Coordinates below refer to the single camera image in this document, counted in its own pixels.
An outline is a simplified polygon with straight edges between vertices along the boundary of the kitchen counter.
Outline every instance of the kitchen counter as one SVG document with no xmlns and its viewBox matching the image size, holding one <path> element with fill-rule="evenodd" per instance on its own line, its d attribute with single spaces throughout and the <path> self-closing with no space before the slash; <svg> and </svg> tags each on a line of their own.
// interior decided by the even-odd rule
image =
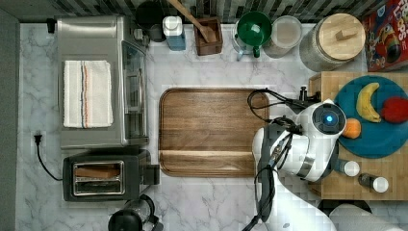
<svg viewBox="0 0 408 231">
<path fill-rule="evenodd" d="M 303 65 L 298 47 L 282 59 L 261 52 L 259 59 L 244 56 L 236 62 L 231 44 L 232 25 L 222 25 L 221 54 L 197 57 L 192 26 L 186 26 L 187 50 L 170 51 L 166 42 L 151 43 L 148 50 L 148 107 L 150 144 L 146 148 L 158 163 L 159 99 L 173 87 L 270 88 L 297 97 L 316 72 Z M 304 25 L 304 31 L 311 25 Z M 61 151 L 57 109 L 57 42 L 45 24 L 21 24 L 20 85 L 17 147 L 16 230 L 107 230 L 109 217 L 124 201 L 72 203 L 63 199 L 61 182 L 53 181 L 40 166 L 33 135 L 43 134 L 40 155 L 51 172 L 61 177 Z M 361 55 L 339 70 L 366 71 Z M 291 115 L 285 107 L 272 108 L 272 116 Z M 282 174 L 292 192 L 317 205 L 306 182 Z M 165 230 L 242 230 L 254 216 L 252 178 L 185 178 L 161 172 L 161 185 L 145 193 L 156 204 Z M 408 203 L 370 202 L 375 215 L 408 228 Z M 254 230 L 266 230 L 258 224 Z"/>
</svg>

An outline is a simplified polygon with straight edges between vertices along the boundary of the striped towel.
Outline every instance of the striped towel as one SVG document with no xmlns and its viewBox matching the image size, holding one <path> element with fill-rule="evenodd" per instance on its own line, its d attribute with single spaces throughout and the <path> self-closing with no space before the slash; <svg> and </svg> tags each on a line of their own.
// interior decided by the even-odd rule
<svg viewBox="0 0 408 231">
<path fill-rule="evenodd" d="M 112 113 L 111 66 L 106 61 L 65 61 L 64 127 L 109 127 Z"/>
</svg>

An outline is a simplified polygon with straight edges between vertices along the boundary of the wooden lid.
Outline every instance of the wooden lid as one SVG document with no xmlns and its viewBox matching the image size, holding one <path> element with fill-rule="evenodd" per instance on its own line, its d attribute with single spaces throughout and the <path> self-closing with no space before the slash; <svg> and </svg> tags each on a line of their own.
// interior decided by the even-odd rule
<svg viewBox="0 0 408 231">
<path fill-rule="evenodd" d="M 336 13 L 324 19 L 319 29 L 319 44 L 333 59 L 349 60 L 364 47 L 366 33 L 354 16 Z"/>
</svg>

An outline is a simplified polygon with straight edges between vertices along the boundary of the wall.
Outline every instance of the wall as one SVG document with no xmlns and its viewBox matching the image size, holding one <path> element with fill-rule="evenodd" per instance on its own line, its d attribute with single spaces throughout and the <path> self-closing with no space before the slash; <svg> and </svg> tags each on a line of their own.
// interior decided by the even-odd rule
<svg viewBox="0 0 408 231">
<path fill-rule="evenodd" d="M 15 223 L 18 51 L 18 20 L 0 9 L 0 230 Z"/>
<path fill-rule="evenodd" d="M 135 10 L 145 0 L 78 0 L 75 4 L 68 0 L 50 1 L 54 8 L 69 15 L 127 14 L 135 15 Z M 176 14 L 167 0 L 155 0 L 165 14 Z M 303 23 L 316 23 L 333 13 L 350 13 L 361 17 L 378 9 L 385 0 L 179 0 L 192 15 L 197 17 L 218 16 L 222 23 L 235 23 L 243 13 L 259 11 L 271 20 L 281 15 L 292 15 Z"/>
<path fill-rule="evenodd" d="M 179 14 L 167 0 L 13 0 L 0 1 L 0 8 L 20 22 L 45 22 L 60 15 L 125 14 L 135 16 L 144 1 L 158 2 L 166 15 Z M 303 23 L 316 23 L 333 13 L 361 17 L 378 9 L 386 0 L 179 0 L 196 17 L 218 16 L 222 23 L 235 23 L 243 13 L 259 11 L 271 20 L 293 15 Z"/>
</svg>

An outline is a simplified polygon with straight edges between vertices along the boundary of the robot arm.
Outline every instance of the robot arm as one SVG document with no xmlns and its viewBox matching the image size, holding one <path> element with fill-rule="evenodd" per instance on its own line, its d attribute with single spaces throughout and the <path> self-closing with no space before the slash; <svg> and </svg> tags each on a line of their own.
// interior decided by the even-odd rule
<svg viewBox="0 0 408 231">
<path fill-rule="evenodd" d="M 330 160 L 337 159 L 334 150 L 345 126 L 345 115 L 333 102 L 326 100 L 303 110 L 297 116 L 296 124 L 302 126 L 302 135 L 290 134 L 276 123 L 261 128 L 255 135 L 252 151 L 257 172 L 268 165 L 274 167 L 273 185 L 270 185 L 269 176 L 263 173 L 256 182 L 256 191 L 261 193 L 261 199 L 256 201 L 257 211 L 268 230 L 336 231 L 328 216 L 281 184 L 276 170 L 279 167 L 309 181 L 324 177 Z M 288 142 L 288 135 L 293 136 L 290 143 L 292 148 L 286 158 L 276 158 L 282 146 Z M 273 189 L 275 194 L 272 203 L 261 211 L 260 208 L 268 202 L 268 192 Z"/>
<path fill-rule="evenodd" d="M 261 149 L 264 139 L 265 129 L 261 128 L 255 135 L 253 142 L 253 154 L 255 157 L 255 163 L 259 163 L 261 160 Z M 297 139 L 301 139 L 302 143 L 305 142 L 302 136 L 293 138 L 293 146 L 297 146 L 297 149 L 288 154 L 286 165 L 283 165 L 284 170 L 295 170 L 296 165 L 299 165 L 300 160 L 294 162 L 294 155 L 297 151 L 307 151 L 307 145 L 295 145 Z M 278 145 L 279 141 L 273 144 L 272 150 Z M 279 180 L 276 171 L 273 172 L 275 196 L 273 198 L 272 206 L 268 218 L 264 220 L 264 224 L 270 231 L 336 231 L 336 227 L 330 218 L 322 211 L 307 203 L 297 195 L 285 188 Z M 263 184 L 257 183 L 257 192 L 264 192 Z"/>
</svg>

